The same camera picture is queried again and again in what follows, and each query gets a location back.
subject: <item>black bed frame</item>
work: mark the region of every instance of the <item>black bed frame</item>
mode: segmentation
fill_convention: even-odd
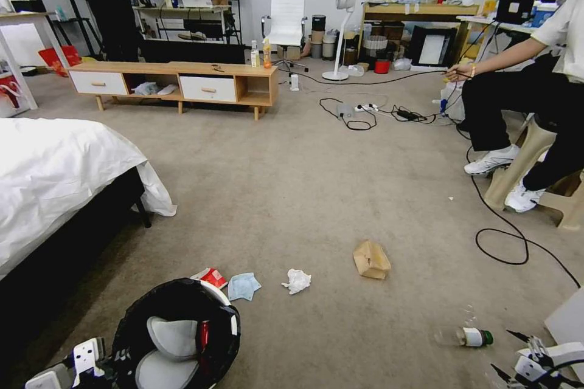
[[[5,377],[15,377],[9,374],[27,373],[26,365],[30,365],[35,367],[27,376],[30,378],[41,370],[38,367],[44,366],[35,362],[50,360],[55,351],[35,351],[31,357],[30,351],[26,351],[28,344],[52,320],[61,319],[68,311],[65,308],[68,298],[96,256],[127,224],[134,204],[144,226],[151,226],[140,200],[143,193],[144,186],[133,167],[113,180],[0,280],[0,387],[9,386],[3,381]],[[51,346],[58,348],[66,336],[67,333],[51,333]]]

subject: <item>blue cloth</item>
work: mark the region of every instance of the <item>blue cloth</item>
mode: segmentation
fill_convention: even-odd
[[[254,292],[260,287],[262,287],[262,285],[257,282],[253,272],[234,275],[231,277],[228,284],[229,300],[232,301],[243,298],[247,299],[247,301],[251,301],[254,297]]]

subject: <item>gray carpet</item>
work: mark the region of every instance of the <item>gray carpet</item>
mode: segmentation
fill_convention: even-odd
[[[315,76],[332,67],[308,62]],[[399,75],[368,73],[360,81]],[[99,112],[68,79],[32,78],[39,109],[23,117],[96,120],[117,130],[151,160],[178,213],[154,217],[148,230],[128,224],[70,297],[69,314],[50,324],[15,375],[31,376],[90,337],[111,344],[135,299],[206,266],[226,278],[255,272],[262,284],[252,302],[234,302],[242,344],[221,388],[486,388],[490,362],[511,372],[523,345],[504,330],[550,342],[543,320],[575,291],[570,279],[538,249],[527,266],[512,267],[476,248],[479,228],[504,224],[464,175],[469,142],[453,126],[379,117],[375,129],[358,133],[318,106],[323,97],[389,99],[389,106],[430,114],[441,79],[324,86],[301,78],[300,92],[281,85],[277,105],[254,122],[251,112],[219,106],[179,115],[175,107],[105,99]],[[519,122],[510,116],[510,125]],[[484,190],[488,180],[479,184]],[[504,216],[584,279],[581,233],[558,231],[543,208]],[[357,274],[352,251],[366,238],[392,263],[384,281]],[[484,241],[499,256],[523,257],[518,241]],[[311,286],[294,296],[280,285],[291,267],[312,274]],[[433,327],[462,322],[469,304],[494,345],[437,346]]]

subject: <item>black pants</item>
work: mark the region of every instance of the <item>black pants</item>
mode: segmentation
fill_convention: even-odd
[[[523,180],[528,190],[547,188],[584,168],[584,84],[559,73],[492,72],[465,82],[462,101],[475,151],[510,146],[502,109],[535,112],[557,125],[545,161]]]
[[[141,39],[130,0],[87,0],[102,34],[108,61],[138,61]]]

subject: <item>white shirt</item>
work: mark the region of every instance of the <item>white shirt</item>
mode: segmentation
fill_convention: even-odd
[[[584,0],[566,0],[531,37],[547,46],[566,43],[554,72],[584,82]]]

